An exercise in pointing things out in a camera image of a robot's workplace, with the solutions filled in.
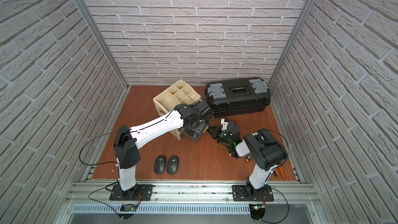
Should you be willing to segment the black computer mouse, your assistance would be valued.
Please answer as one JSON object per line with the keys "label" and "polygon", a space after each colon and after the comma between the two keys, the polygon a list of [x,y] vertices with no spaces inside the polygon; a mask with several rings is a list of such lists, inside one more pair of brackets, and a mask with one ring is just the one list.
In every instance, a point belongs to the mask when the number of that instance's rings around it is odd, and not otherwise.
{"label": "black computer mouse", "polygon": [[179,165],[179,157],[171,156],[167,162],[167,173],[170,175],[176,174]]}
{"label": "black computer mouse", "polygon": [[166,156],[165,155],[159,155],[154,163],[154,172],[155,174],[162,174],[166,168]]}

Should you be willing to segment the transparent grey drawer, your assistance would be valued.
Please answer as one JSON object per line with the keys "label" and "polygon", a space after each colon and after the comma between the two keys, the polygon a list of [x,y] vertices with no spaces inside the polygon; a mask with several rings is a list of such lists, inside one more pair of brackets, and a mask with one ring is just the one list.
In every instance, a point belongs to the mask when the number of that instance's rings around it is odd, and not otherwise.
{"label": "transparent grey drawer", "polygon": [[181,133],[183,134],[183,136],[190,138],[196,143],[207,131],[213,120],[213,114],[209,114],[205,117],[198,116],[197,118],[191,120],[185,126],[183,126],[181,128]]}

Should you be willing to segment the beige drawer organizer cabinet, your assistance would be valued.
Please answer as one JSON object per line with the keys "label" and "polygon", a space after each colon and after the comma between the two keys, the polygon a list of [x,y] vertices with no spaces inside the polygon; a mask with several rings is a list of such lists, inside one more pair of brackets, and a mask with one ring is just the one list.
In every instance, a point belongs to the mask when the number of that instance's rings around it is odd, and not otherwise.
{"label": "beige drawer organizer cabinet", "polygon": [[195,105],[201,96],[186,82],[179,80],[153,98],[159,116],[168,114],[179,104]]}

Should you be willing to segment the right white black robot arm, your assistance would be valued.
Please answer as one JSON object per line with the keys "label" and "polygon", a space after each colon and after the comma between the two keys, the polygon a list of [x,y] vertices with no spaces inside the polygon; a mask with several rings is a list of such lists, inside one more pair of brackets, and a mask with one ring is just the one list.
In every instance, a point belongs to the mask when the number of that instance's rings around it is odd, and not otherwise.
{"label": "right white black robot arm", "polygon": [[261,129],[242,138],[237,124],[225,119],[221,120],[221,125],[207,131],[218,144],[227,148],[230,156],[236,159],[245,157],[255,162],[246,184],[232,186],[234,201],[273,202],[274,195],[268,180],[288,159],[285,146],[272,135],[273,132]]}

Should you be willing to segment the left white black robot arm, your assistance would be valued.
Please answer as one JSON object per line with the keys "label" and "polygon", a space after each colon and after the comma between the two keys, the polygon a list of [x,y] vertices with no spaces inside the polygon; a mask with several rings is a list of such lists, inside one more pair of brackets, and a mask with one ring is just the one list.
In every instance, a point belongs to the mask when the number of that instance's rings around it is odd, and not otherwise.
{"label": "left white black robot arm", "polygon": [[196,141],[205,133],[214,119],[210,106],[200,101],[195,105],[179,104],[169,113],[134,127],[121,126],[114,141],[118,167],[118,182],[110,196],[112,201],[139,199],[136,165],[140,162],[139,149],[152,140],[176,129]]}

